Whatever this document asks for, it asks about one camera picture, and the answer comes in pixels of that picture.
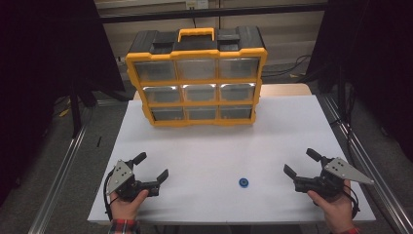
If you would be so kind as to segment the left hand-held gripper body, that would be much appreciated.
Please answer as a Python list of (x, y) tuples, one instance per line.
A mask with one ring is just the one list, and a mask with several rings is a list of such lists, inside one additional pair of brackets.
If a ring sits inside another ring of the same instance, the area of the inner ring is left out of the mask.
[(142, 190), (148, 190), (149, 197), (158, 196), (160, 190), (158, 179), (142, 182), (135, 178), (133, 167), (139, 163), (140, 160), (129, 160), (128, 162), (119, 160), (106, 183), (106, 194), (110, 195), (116, 192), (118, 197), (126, 202), (133, 201)]

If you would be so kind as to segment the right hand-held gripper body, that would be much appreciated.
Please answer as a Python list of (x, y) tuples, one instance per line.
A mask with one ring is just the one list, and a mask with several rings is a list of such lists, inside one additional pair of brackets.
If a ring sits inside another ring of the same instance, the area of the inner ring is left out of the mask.
[(316, 162), (321, 164), (321, 172), (318, 176), (302, 177), (292, 172), (296, 192), (307, 193), (312, 190), (322, 198), (333, 198), (344, 191), (345, 179), (369, 185), (374, 183), (373, 179), (341, 158), (320, 157)]

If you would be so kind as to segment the yellow black organizer case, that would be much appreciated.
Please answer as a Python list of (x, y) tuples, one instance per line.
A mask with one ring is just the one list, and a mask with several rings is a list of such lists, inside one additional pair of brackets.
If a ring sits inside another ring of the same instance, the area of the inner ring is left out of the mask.
[[(258, 82), (252, 102), (252, 115), (248, 120), (218, 121), (155, 121), (150, 114), (151, 104), (147, 102), (135, 71), (140, 61), (180, 59), (226, 59), (258, 58)], [(191, 125), (249, 125), (255, 122), (256, 105), (262, 86), (262, 71), (267, 60), (267, 50), (259, 28), (237, 26), (230, 29), (185, 28), (175, 31), (147, 30), (135, 36), (126, 55), (128, 74), (142, 101), (142, 110), (149, 123), (156, 127), (183, 127)]]

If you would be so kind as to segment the person's left hand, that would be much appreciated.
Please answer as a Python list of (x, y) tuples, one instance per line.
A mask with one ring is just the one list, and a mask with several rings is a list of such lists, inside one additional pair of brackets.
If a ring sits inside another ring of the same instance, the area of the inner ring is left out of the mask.
[(140, 205), (148, 196), (147, 190), (142, 190), (132, 202), (125, 202), (118, 198), (116, 192), (110, 194), (110, 208), (114, 219), (136, 220)]

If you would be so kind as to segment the person's right hand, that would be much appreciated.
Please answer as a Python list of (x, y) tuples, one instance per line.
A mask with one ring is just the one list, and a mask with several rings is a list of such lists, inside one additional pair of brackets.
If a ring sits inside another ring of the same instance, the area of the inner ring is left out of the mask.
[(326, 201), (312, 190), (308, 196), (323, 210), (325, 223), (330, 232), (342, 232), (356, 227), (352, 218), (352, 201), (349, 198), (351, 183), (344, 181), (344, 193), (334, 201)]

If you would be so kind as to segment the black metal stand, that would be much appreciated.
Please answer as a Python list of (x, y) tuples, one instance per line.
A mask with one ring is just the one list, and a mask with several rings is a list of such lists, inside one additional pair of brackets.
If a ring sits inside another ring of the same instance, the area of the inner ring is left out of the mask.
[(82, 118), (81, 118), (77, 86), (76, 86), (76, 82), (74, 79), (71, 80), (71, 85), (70, 85), (70, 107), (72, 110), (72, 121), (73, 121), (72, 137), (75, 138), (81, 131)]

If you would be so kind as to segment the set of clear organizer bins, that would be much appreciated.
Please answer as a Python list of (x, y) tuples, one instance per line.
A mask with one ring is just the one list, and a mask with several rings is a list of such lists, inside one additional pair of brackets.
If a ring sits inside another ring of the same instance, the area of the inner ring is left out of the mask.
[[(138, 81), (155, 121), (248, 120), (258, 82), (258, 58), (140, 61)], [(189, 106), (215, 106), (210, 120), (189, 120)]]

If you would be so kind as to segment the black curtain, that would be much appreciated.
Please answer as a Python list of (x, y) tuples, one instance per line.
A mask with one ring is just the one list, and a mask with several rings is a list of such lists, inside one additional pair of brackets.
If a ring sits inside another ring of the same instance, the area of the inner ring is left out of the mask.
[(0, 206), (60, 97), (91, 106), (124, 84), (94, 0), (0, 0)]
[(339, 74), (413, 162), (413, 0), (326, 0), (307, 72)]

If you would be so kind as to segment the black horizontal bar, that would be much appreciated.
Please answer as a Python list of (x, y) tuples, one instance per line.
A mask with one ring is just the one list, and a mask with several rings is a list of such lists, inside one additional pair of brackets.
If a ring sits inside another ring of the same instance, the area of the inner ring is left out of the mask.
[(136, 22), (149, 20), (182, 20), (196, 18), (213, 18), (213, 17), (232, 17), (261, 14), (284, 14), (284, 13), (304, 13), (325, 11), (327, 3), (311, 4), (294, 4), (294, 5), (274, 5), (260, 7), (242, 7), (242, 8), (220, 8), (207, 10), (183, 10), (169, 11), (160, 13), (145, 14), (120, 14), (120, 15), (102, 15), (99, 17), (101, 23), (121, 23)]

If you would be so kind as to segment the aluminium floor rail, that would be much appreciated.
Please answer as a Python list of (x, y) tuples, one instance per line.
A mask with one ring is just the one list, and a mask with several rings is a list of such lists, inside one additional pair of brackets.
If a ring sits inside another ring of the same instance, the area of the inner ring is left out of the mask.
[(69, 147), (64, 155), (63, 161), (57, 171), (56, 177), (52, 183), (48, 194), (35, 216), (27, 234), (44, 234), (50, 222), (52, 214), (55, 210), (57, 200), (61, 194), (61, 190), (66, 182), (69, 170), (73, 164), (77, 152), (81, 146), (87, 126), (83, 126), (78, 134), (71, 139)]
[(339, 113), (339, 107), (334, 98), (321, 97), (320, 99), (333, 118), (330, 126), (337, 126), (346, 140), (344, 147), (346, 158), (352, 166), (361, 169), (373, 179), (372, 187), (365, 186), (365, 189), (382, 217), (388, 222), (389, 227), (394, 229), (394, 232), (413, 234), (413, 219), (392, 191), (390, 184), (385, 181), (381, 171), (358, 139), (352, 125), (346, 122)]

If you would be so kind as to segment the white wall outlet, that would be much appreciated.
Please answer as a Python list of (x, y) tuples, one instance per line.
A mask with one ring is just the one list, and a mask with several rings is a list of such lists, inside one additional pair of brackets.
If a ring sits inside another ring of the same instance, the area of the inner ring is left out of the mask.
[(208, 8), (208, 0), (186, 0), (187, 10), (203, 10)]

